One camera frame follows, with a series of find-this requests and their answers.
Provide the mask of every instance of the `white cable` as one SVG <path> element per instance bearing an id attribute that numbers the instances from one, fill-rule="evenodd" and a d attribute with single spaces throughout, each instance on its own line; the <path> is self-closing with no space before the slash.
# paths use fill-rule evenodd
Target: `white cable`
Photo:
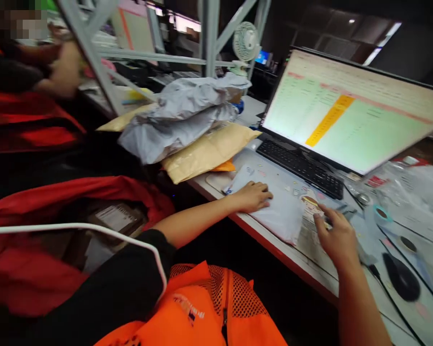
<path id="1" fill-rule="evenodd" d="M 133 239 L 129 236 L 123 235 L 121 233 L 115 232 L 109 228 L 98 226 L 91 223 L 82 223 L 82 222 L 72 222 L 72 223 L 55 223 L 55 224 L 44 224 L 44 225 L 32 225 L 32 226 L 9 226 L 9 227 L 0 227 L 0 234 L 8 234 L 8 233 L 26 233 L 26 232 L 41 232 L 41 231 L 55 231 L 61 229 L 70 229 L 70 228 L 85 228 L 90 229 L 92 231 L 98 231 L 107 235 L 111 235 L 117 239 L 126 241 L 130 244 L 146 248 L 153 252 L 155 257 L 155 262 L 157 263 L 157 268 L 159 270 L 160 277 L 162 279 L 162 283 L 164 288 L 162 289 L 162 293 L 159 296 L 159 299 L 165 293 L 167 288 L 167 277 L 165 276 L 164 268 L 162 267 L 162 262 L 160 261 L 159 251 L 151 244 L 143 243 L 139 240 Z"/>

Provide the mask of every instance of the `computer mouse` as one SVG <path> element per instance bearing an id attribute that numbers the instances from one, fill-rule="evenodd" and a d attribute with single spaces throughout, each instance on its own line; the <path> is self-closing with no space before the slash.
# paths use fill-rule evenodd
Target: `computer mouse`
<path id="1" fill-rule="evenodd" d="M 407 265 L 395 256 L 384 253 L 383 262 L 396 292 L 405 301 L 416 301 L 420 297 L 420 283 Z"/>

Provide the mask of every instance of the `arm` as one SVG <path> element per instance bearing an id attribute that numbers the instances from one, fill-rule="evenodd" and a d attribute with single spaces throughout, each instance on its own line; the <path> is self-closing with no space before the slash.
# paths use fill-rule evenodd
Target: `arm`
<path id="1" fill-rule="evenodd" d="M 161 231 L 174 247 L 180 248 L 232 213 L 250 213 L 267 207 L 268 198 L 273 198 L 273 195 L 268 192 L 266 184 L 249 182 L 234 195 L 171 215 L 156 224 L 154 229 Z"/>
<path id="2" fill-rule="evenodd" d="M 341 345 L 391 346 L 390 337 L 359 263 L 353 227 L 341 213 L 323 205 L 320 207 L 333 223 L 333 229 L 328 232 L 321 217 L 315 215 L 321 245 L 338 272 Z"/>
<path id="3" fill-rule="evenodd" d="M 55 97 L 72 98 L 80 84 L 78 75 L 80 53 L 75 42 L 66 42 L 61 48 L 60 57 L 49 79 L 42 79 L 34 86 L 34 91 Z"/>
<path id="4" fill-rule="evenodd" d="M 168 277 L 175 252 L 172 245 L 185 245 L 231 212 L 263 208 L 271 197 L 266 185 L 250 182 L 234 195 L 169 216 L 137 239 L 156 247 Z M 76 335 L 78 345 L 94 345 L 126 323 L 147 321 L 161 292 L 153 253 L 129 244 L 90 275 L 72 297 L 29 328 L 25 344 L 71 345 Z"/>
<path id="5" fill-rule="evenodd" d="M 39 47 L 18 46 L 18 60 L 27 65 L 46 66 L 57 60 L 62 45 L 45 45 Z"/>

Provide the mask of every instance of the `orange safety vest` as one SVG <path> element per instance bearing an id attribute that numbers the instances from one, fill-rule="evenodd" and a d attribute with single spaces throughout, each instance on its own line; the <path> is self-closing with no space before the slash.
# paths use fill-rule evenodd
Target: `orange safety vest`
<path id="1" fill-rule="evenodd" d="M 226 268 L 178 264 L 172 267 L 167 290 L 146 322 L 123 325 L 95 346 L 287 345 L 253 283 Z"/>
<path id="2" fill-rule="evenodd" d="M 0 92 L 0 153 L 70 147 L 85 133 L 46 95 Z"/>

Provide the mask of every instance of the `forearm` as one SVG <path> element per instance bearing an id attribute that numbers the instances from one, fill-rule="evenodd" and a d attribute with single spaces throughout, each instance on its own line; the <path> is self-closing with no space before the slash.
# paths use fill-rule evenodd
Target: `forearm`
<path id="1" fill-rule="evenodd" d="M 236 210 L 232 196 L 227 196 L 173 214 L 157 223 L 154 228 L 161 231 L 170 244 L 180 248 Z"/>
<path id="2" fill-rule="evenodd" d="M 339 270 L 342 346 L 391 346 L 391 340 L 359 263 Z"/>
<path id="3" fill-rule="evenodd" d="M 79 61 L 77 45 L 74 42 L 65 43 L 50 80 L 67 97 L 73 96 L 80 85 Z"/>

